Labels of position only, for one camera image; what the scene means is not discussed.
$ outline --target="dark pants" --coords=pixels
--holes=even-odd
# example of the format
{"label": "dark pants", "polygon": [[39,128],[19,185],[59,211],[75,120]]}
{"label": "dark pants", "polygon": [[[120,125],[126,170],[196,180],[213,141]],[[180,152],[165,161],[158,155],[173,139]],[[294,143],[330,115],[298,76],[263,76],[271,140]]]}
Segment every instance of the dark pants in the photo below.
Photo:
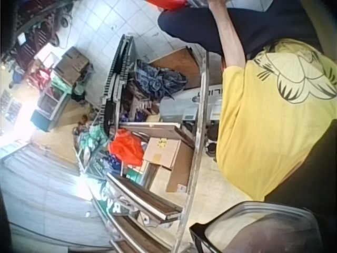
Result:
{"label": "dark pants", "polygon": [[[237,8],[229,8],[228,12],[246,55],[256,55],[264,46],[282,38],[305,42],[322,52],[316,31],[298,0],[274,0],[266,12]],[[208,8],[165,11],[158,24],[172,37],[222,54],[216,22]]]}

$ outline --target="person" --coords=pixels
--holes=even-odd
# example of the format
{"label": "person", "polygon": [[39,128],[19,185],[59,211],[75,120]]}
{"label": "person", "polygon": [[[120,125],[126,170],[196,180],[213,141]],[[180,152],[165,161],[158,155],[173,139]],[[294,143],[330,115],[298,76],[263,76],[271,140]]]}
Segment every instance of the person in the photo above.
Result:
{"label": "person", "polygon": [[[270,8],[281,2],[283,8],[293,6],[274,0]],[[241,43],[222,0],[208,3],[226,62],[217,162],[229,182],[253,200],[263,201],[296,171],[337,118],[337,66],[318,45],[314,47],[313,34],[304,31],[299,33],[301,40],[294,40],[295,34],[275,37],[246,60],[255,48],[248,41]]]}
{"label": "person", "polygon": [[[316,31],[299,0],[264,2],[268,4],[265,12],[242,8],[227,10],[247,59],[254,58],[266,45],[282,38],[304,42],[322,52]],[[216,21],[209,8],[164,11],[158,17],[158,25],[172,37],[223,55]]]}

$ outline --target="red object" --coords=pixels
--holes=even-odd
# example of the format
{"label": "red object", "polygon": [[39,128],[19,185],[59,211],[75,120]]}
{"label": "red object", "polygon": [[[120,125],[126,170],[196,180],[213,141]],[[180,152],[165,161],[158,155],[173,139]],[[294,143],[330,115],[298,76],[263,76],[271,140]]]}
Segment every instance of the red object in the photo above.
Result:
{"label": "red object", "polygon": [[126,129],[119,129],[109,144],[109,152],[126,164],[142,166],[144,151],[141,140]]}
{"label": "red object", "polygon": [[184,7],[187,0],[146,0],[163,9],[178,9]]}

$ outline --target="brown box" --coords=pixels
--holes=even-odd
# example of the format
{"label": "brown box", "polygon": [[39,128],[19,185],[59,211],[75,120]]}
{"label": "brown box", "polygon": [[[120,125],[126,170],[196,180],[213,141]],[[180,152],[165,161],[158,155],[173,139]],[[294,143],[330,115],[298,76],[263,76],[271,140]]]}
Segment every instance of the brown box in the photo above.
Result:
{"label": "brown box", "polygon": [[73,86],[78,78],[80,78],[81,74],[79,74],[73,68],[64,69],[59,66],[56,66],[54,72],[68,85]]}
{"label": "brown box", "polygon": [[63,57],[67,57],[72,67],[78,72],[82,72],[89,63],[89,59],[74,47],[71,47]]}
{"label": "brown box", "polygon": [[150,138],[144,160],[171,171],[166,192],[185,192],[189,183],[193,150],[181,140]]}
{"label": "brown box", "polygon": [[89,60],[76,48],[70,48],[56,65],[54,72],[68,85],[73,86]]}

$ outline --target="floor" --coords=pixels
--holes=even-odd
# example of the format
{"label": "floor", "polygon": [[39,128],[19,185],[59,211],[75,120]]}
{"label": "floor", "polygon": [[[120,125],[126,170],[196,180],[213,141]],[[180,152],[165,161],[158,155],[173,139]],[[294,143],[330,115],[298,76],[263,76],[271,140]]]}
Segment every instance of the floor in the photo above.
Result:
{"label": "floor", "polygon": [[[162,169],[156,174],[150,190],[176,205],[184,206],[185,193],[165,192],[170,172]],[[187,221],[180,250],[192,242],[189,227],[195,223],[207,223],[232,206],[251,200],[246,194],[229,183],[221,174],[217,163],[205,153],[202,156],[199,176],[192,209]],[[179,222],[173,222],[170,228],[148,228],[148,230],[168,245],[173,245]]]}
{"label": "floor", "polygon": [[61,58],[71,46],[93,63],[95,73],[87,85],[87,99],[98,106],[112,59],[123,34],[132,35],[138,58],[152,61],[188,45],[200,59],[199,45],[184,43],[162,32],[157,24],[158,8],[144,0],[79,0],[75,2],[70,26],[58,32],[60,47],[48,45],[39,54],[42,60],[51,51]]}

